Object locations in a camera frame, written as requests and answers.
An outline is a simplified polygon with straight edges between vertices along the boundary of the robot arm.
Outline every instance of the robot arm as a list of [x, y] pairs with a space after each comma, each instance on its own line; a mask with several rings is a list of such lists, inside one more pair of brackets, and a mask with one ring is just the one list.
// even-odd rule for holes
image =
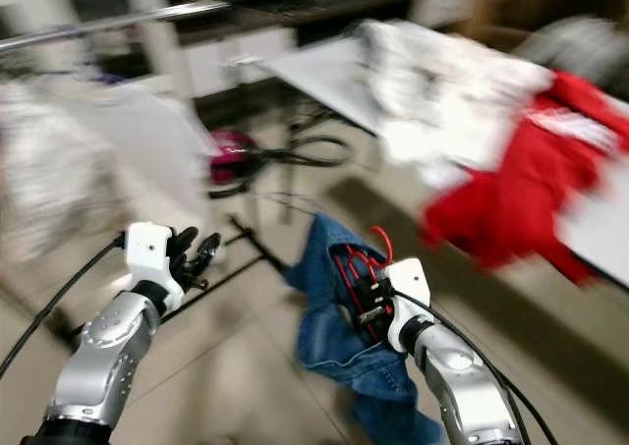
[[22, 445], [108, 443], [160, 318], [179, 308], [220, 243], [217, 234], [210, 236], [199, 256], [187, 262], [184, 252], [197, 233], [189, 228], [175, 236], [171, 228], [151, 223], [129, 227], [126, 281], [134, 288], [121, 292], [86, 323], [79, 348], [59, 376], [44, 423]]
[[[386, 283], [426, 306], [430, 291], [416, 258], [384, 269]], [[452, 445], [520, 445], [522, 438], [512, 412], [495, 378], [479, 355], [460, 337], [410, 301], [393, 296], [393, 319], [388, 328], [390, 345], [408, 352], [424, 374], [441, 405], [441, 414]]]

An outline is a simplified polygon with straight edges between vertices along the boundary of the red cloth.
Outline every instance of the red cloth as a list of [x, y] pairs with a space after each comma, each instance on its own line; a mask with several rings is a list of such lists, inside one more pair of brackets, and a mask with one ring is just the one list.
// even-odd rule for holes
[[572, 192], [596, 184], [605, 153], [584, 140], [543, 129], [527, 116], [579, 113], [616, 133], [623, 151], [629, 149], [629, 120], [614, 112], [594, 86], [561, 72], [551, 89], [535, 97], [529, 111], [499, 170], [472, 172], [471, 182], [428, 207], [424, 237], [432, 244], [448, 240], [484, 267], [537, 252], [568, 278], [582, 282], [592, 271], [557, 240], [554, 216]]

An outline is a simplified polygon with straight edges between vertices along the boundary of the floor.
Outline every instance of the floor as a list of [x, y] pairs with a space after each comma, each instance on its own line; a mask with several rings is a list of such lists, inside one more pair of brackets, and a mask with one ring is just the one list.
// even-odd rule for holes
[[[273, 116], [260, 118], [255, 129], [264, 144], [279, 143]], [[296, 191], [307, 197], [297, 205], [308, 211], [322, 208], [362, 234], [372, 222], [381, 223], [392, 236], [397, 257], [425, 253], [425, 249], [418, 248], [412, 216], [428, 190], [399, 169], [385, 165], [375, 173], [366, 168], [366, 163], [373, 166], [372, 161], [368, 162], [370, 143], [360, 131], [334, 122], [314, 131], [346, 137], [356, 148], [356, 161], [340, 169], [300, 169]], [[280, 223], [283, 206], [271, 199], [273, 192], [281, 190], [280, 176], [280, 169], [270, 169], [256, 187], [259, 233], [281, 258], [291, 262], [300, 254], [311, 216], [295, 210], [291, 224]], [[224, 215], [232, 211], [246, 218], [244, 207], [239, 197], [220, 201], [214, 207], [216, 219], [224, 221]], [[219, 224], [226, 238], [233, 234], [228, 225]], [[234, 244], [228, 248], [224, 265], [208, 271], [209, 281], [255, 254], [246, 242]], [[454, 256], [445, 254], [445, 261], [435, 263], [432, 255], [422, 258], [429, 282], [435, 287], [435, 306], [477, 339], [496, 365], [525, 391], [547, 418], [559, 443], [629, 443], [627, 426], [609, 416], [613, 408], [599, 407], [599, 402], [591, 400], [596, 394], [584, 396], [573, 383], [558, 377], [545, 364], [546, 358], [537, 357], [528, 347], [554, 342], [553, 332], [536, 331], [535, 318], [514, 310], [510, 295], [496, 295], [504, 292], [496, 291], [503, 287], [474, 274], [469, 262], [455, 260]], [[475, 293], [476, 301], [492, 306], [493, 315], [476, 309], [461, 286], [452, 285], [457, 277], [467, 281], [480, 276], [481, 282], [475, 283], [486, 287], [477, 292], [470, 288], [470, 292]], [[77, 301], [77, 306], [88, 306], [88, 302]], [[304, 308], [302, 296], [287, 287], [269, 265], [258, 263], [164, 325], [139, 369], [112, 444], [201, 445], [217, 436], [231, 437], [239, 445], [369, 443], [363, 432], [347, 420], [351, 401], [348, 392], [305, 371], [295, 361], [295, 336]], [[15, 337], [26, 321], [17, 312], [5, 311], [9, 312], [5, 322], [8, 328], [3, 330], [7, 340]], [[533, 330], [526, 336], [522, 332], [511, 336], [505, 317]], [[558, 349], [556, 355], [573, 359], [578, 369], [585, 354]], [[27, 346], [2, 389], [0, 442], [18, 443], [22, 435], [35, 431], [65, 357], [64, 350], [44, 333]], [[420, 389], [421, 410], [438, 418], [438, 404], [421, 375], [410, 363], [409, 371]], [[589, 370], [581, 373], [591, 375]], [[587, 387], [595, 393], [599, 388], [603, 396], [613, 396], [612, 391], [619, 390], [616, 396], [626, 400], [627, 377], [628, 371], [618, 370], [608, 380], [619, 378], [619, 382], [606, 383], [603, 379]], [[622, 408], [618, 416], [625, 416], [625, 411]], [[529, 422], [533, 443], [546, 443]]]

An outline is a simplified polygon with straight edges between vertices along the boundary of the blue jeans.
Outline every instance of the blue jeans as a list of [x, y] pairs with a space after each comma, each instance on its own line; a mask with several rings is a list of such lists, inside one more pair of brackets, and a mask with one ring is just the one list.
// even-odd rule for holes
[[347, 261], [345, 245], [384, 260], [382, 254], [325, 214], [317, 214], [302, 259], [285, 276], [308, 296], [308, 309], [298, 337], [298, 356], [305, 368], [355, 391], [352, 416], [376, 445], [431, 445], [441, 428], [416, 409], [418, 391], [404, 360], [358, 332], [339, 305], [355, 313], [354, 304], [333, 256]]

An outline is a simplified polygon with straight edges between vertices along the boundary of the metal rack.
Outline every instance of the metal rack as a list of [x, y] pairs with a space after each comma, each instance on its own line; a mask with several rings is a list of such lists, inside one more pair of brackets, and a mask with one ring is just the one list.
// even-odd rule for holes
[[194, 3], [170, 6], [167, 8], [159, 8], [145, 13], [134, 13], [106, 20], [96, 20], [87, 23], [80, 23], [78, 25], [61, 27], [44, 32], [18, 35], [9, 39], [0, 40], [0, 54], [9, 50], [19, 49], [30, 45], [54, 42], [56, 40], [73, 37], [85, 37], [86, 35], [90, 35], [101, 30], [125, 28], [127, 26], [137, 25], [139, 23], [148, 23], [151, 21], [179, 21], [210, 13], [219, 13], [227, 10], [228, 8], [229, 3], [224, 1], [197, 1]]

